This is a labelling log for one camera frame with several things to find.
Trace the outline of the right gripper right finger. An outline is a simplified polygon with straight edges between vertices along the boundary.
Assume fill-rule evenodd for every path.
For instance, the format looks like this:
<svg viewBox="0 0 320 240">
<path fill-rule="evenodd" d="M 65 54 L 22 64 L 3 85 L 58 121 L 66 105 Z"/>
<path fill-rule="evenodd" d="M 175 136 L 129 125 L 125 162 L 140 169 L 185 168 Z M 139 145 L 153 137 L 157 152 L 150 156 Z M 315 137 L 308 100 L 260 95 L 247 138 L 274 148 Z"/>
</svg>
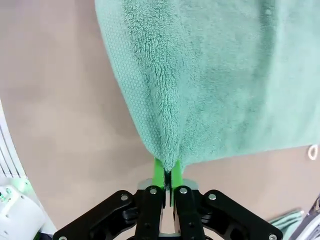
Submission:
<svg viewBox="0 0 320 240">
<path fill-rule="evenodd" d="M 204 229 L 224 240 L 281 240 L 282 232 L 219 190 L 202 194 L 182 177 L 181 164 L 171 172 L 174 220 L 183 240 L 206 240 Z"/>
</svg>

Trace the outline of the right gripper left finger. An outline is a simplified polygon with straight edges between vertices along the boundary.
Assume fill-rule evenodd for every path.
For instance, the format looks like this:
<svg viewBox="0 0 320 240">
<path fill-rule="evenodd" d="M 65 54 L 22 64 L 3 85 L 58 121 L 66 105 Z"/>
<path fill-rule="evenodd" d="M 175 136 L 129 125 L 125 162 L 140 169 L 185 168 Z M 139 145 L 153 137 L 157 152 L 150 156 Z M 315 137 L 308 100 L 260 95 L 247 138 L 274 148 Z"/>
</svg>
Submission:
<svg viewBox="0 0 320 240">
<path fill-rule="evenodd" d="M 135 194 L 119 190 L 86 213 L 62 227 L 54 240 L 113 240 L 134 226 L 142 227 L 148 239 L 157 239 L 165 197 L 165 171 L 154 159 L 153 178 Z"/>
</svg>

